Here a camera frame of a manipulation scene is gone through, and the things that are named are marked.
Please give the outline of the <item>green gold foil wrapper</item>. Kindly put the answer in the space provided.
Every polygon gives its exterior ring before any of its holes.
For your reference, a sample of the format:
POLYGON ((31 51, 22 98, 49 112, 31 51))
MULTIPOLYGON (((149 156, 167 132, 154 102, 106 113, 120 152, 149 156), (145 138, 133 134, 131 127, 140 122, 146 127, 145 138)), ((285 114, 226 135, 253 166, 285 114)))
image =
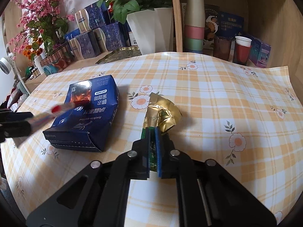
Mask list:
POLYGON ((143 129, 148 128, 151 133, 149 165, 150 170, 157 172, 157 154, 155 141, 155 128, 159 127, 165 134, 181 120, 182 114, 179 108, 170 100, 151 93, 146 109, 143 129))

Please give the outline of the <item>blue coffee box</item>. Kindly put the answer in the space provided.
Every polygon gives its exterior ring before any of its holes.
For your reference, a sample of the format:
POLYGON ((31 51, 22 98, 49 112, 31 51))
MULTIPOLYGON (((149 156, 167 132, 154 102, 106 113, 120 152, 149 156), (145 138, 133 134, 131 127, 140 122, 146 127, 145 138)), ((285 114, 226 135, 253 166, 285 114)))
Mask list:
POLYGON ((69 86, 65 103, 89 103, 58 116, 44 137, 57 149, 102 152, 117 113, 119 89, 112 75, 76 82, 69 86))

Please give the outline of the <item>white desk fan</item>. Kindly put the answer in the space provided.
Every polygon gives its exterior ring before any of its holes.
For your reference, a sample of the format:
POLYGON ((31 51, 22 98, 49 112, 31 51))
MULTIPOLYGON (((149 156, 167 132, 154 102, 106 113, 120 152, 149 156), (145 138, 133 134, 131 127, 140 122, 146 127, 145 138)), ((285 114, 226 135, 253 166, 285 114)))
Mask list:
POLYGON ((25 89, 26 93, 28 95, 31 94, 27 86, 25 85, 25 82, 23 78, 20 75, 19 70, 16 67, 16 63, 14 60, 15 55, 13 53, 9 53, 4 58, 1 58, 1 70, 8 75, 11 71, 14 73, 14 76, 16 76, 17 80, 21 83, 23 88, 25 89))

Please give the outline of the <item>orange artificial flowers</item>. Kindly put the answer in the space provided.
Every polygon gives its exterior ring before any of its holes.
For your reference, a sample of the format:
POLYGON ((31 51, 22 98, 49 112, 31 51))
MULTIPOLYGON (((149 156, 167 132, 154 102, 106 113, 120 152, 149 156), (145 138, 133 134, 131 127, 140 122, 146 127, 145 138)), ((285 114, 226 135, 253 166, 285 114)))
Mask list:
POLYGON ((37 56, 40 56, 43 52, 42 48, 43 40, 41 37, 35 38, 31 45, 27 45, 23 51, 25 56, 30 61, 33 61, 37 56))

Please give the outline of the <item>floral woven planter box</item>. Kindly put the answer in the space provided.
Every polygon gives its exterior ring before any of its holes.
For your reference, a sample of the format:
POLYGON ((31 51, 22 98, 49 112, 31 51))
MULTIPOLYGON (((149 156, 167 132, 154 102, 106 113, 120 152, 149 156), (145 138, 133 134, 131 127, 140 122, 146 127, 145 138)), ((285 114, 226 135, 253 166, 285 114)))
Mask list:
POLYGON ((74 61, 74 55, 68 42, 56 48, 50 56, 43 59, 40 64, 46 76, 62 72, 74 61))

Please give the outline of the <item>yellow plaid tablecloth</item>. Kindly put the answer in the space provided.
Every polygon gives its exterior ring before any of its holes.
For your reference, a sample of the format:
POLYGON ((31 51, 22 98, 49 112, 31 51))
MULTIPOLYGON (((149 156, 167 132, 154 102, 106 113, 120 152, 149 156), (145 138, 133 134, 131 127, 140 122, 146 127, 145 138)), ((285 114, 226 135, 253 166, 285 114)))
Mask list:
POLYGON ((151 93, 171 100, 181 121, 169 136, 196 160, 215 159, 281 222, 302 193, 302 104, 287 67, 243 67, 207 55, 157 53, 49 75, 20 111, 62 103, 70 84, 111 75, 119 106, 105 151, 54 148, 42 131, 1 145, 15 202, 28 216, 93 160, 108 162, 141 136, 151 93))

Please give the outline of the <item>gold blue gift box lower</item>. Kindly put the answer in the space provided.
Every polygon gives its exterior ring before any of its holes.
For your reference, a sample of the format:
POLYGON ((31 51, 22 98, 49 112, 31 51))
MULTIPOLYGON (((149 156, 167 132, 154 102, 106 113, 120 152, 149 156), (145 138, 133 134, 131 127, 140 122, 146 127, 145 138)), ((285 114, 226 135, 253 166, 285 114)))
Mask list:
POLYGON ((68 41, 76 60, 95 58, 101 54, 93 31, 80 34, 68 41))

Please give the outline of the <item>gold blue gift box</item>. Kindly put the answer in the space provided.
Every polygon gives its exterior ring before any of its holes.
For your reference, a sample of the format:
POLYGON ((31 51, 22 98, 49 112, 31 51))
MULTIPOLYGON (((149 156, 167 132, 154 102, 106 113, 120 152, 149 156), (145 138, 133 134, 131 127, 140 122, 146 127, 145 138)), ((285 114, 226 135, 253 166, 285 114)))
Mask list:
POLYGON ((101 6, 98 6, 97 2, 95 2, 77 11, 74 16, 81 34, 111 23, 105 2, 103 2, 101 6))
POLYGON ((101 52, 114 51, 125 47, 126 42, 120 23, 112 23, 93 30, 101 52))
POLYGON ((80 34, 68 41, 76 60, 95 58, 101 54, 93 31, 80 34))

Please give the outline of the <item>pink artificial flower bouquet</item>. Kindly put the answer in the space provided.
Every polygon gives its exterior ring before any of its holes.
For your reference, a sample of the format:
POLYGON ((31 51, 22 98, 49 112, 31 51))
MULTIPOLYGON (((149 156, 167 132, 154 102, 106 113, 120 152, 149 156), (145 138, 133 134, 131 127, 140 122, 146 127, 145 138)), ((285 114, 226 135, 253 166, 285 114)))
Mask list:
POLYGON ((41 37, 42 48, 47 55, 54 52, 60 40, 68 31, 68 22, 73 16, 60 16, 61 0, 11 0, 22 11, 18 27, 21 31, 13 37, 9 45, 13 52, 21 54, 35 38, 41 37))

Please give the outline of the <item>gold blue gift box right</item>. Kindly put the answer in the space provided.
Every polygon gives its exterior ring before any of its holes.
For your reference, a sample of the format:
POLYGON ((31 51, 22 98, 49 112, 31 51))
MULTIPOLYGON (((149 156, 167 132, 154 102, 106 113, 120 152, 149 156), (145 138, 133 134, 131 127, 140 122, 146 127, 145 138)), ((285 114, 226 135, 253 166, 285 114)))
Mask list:
POLYGON ((125 47, 126 42, 120 23, 112 23, 93 30, 101 52, 114 51, 125 47))

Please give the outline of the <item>dark brown cup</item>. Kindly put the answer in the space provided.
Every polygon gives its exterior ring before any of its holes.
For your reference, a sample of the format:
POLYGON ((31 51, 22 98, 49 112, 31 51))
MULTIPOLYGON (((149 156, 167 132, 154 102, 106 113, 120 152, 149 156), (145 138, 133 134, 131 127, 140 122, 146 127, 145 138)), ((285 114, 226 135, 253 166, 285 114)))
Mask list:
POLYGON ((217 36, 214 39, 213 57, 228 61, 230 57, 232 39, 217 36))

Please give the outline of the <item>red paper cup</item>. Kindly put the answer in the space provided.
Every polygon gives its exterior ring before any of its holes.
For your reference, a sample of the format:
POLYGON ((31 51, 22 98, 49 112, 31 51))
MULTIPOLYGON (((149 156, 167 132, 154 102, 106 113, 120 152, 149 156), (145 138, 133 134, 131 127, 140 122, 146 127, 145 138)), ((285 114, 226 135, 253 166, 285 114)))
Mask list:
POLYGON ((243 36, 235 37, 233 63, 245 66, 249 59, 252 40, 243 36))

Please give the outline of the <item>white faceted vase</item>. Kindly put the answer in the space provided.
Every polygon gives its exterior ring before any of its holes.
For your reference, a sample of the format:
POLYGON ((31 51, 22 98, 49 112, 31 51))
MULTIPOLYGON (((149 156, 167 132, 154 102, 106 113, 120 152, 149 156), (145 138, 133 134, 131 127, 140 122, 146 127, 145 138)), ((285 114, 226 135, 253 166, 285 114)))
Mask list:
POLYGON ((173 51, 172 7, 134 12, 126 20, 142 55, 173 51))

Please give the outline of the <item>purple small box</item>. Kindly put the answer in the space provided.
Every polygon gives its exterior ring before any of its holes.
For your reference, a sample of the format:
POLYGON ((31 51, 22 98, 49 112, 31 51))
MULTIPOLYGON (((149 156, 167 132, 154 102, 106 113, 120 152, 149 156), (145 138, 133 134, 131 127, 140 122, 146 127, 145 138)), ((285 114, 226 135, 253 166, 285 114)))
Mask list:
POLYGON ((252 35, 245 34, 244 37, 251 40, 250 54, 245 65, 247 66, 251 61, 256 67, 266 68, 271 52, 271 46, 252 35))

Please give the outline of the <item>stacked pastel cups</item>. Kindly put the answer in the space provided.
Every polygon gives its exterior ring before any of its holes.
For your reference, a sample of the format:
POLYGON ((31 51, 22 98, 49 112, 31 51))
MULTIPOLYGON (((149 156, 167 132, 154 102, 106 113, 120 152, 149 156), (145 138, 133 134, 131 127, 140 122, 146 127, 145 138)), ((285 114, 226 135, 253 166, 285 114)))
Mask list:
POLYGON ((204 0, 187 0, 184 21, 184 48, 202 53, 205 27, 204 0))

